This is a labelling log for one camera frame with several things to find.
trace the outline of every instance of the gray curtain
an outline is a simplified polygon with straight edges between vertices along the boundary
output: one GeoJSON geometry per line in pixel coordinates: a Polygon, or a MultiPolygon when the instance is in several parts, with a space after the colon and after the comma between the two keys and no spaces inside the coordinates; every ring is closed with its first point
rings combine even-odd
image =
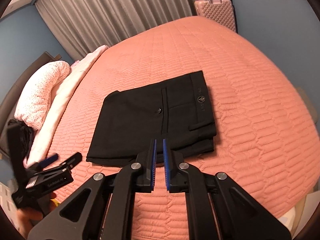
{"type": "Polygon", "coordinates": [[[41,17],[68,54],[82,59],[157,25],[195,15],[195,0],[37,0],[41,17]]]}

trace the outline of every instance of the gray headboard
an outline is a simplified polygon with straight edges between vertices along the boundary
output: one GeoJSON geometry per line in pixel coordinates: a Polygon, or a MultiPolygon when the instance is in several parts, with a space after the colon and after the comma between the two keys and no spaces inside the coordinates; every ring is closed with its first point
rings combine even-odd
{"type": "Polygon", "coordinates": [[[9,157],[7,145],[7,123],[10,119],[13,119],[18,99],[25,84],[33,75],[33,73],[36,72],[41,66],[56,60],[57,59],[45,51],[22,73],[2,101],[0,105],[0,154],[4,155],[4,157],[9,157]]]}

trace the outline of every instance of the pink suitcase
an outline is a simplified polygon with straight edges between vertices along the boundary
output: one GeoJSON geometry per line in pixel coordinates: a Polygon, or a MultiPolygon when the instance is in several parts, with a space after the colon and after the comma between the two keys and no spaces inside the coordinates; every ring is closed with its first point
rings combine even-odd
{"type": "Polygon", "coordinates": [[[236,20],[231,0],[196,0],[199,16],[207,17],[236,32],[236,20]]]}

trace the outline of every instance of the metal screw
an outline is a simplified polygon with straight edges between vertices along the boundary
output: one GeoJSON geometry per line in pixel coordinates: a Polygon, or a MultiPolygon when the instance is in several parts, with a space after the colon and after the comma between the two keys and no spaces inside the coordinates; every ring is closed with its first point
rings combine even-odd
{"type": "Polygon", "coordinates": [[[132,163],[131,164],[131,168],[134,170],[140,169],[141,168],[141,164],[140,163],[132,163]]]}
{"type": "Polygon", "coordinates": [[[226,175],[224,172],[219,172],[219,173],[217,174],[217,178],[218,178],[218,179],[221,179],[221,180],[224,180],[224,179],[227,178],[227,175],[226,175]]]}
{"type": "Polygon", "coordinates": [[[93,176],[94,180],[101,180],[103,178],[103,174],[102,173],[96,173],[93,176]]]}
{"type": "Polygon", "coordinates": [[[182,170],[186,170],[187,168],[189,168],[189,164],[188,163],[180,163],[179,168],[182,170]]]}

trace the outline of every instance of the black trousers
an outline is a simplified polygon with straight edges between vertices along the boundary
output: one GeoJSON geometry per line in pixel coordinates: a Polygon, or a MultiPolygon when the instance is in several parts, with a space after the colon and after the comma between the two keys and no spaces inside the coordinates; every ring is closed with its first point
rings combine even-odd
{"type": "Polygon", "coordinates": [[[115,91],[103,101],[87,162],[123,167],[162,138],[184,157],[213,151],[216,127],[203,72],[144,87],[115,91]]]}

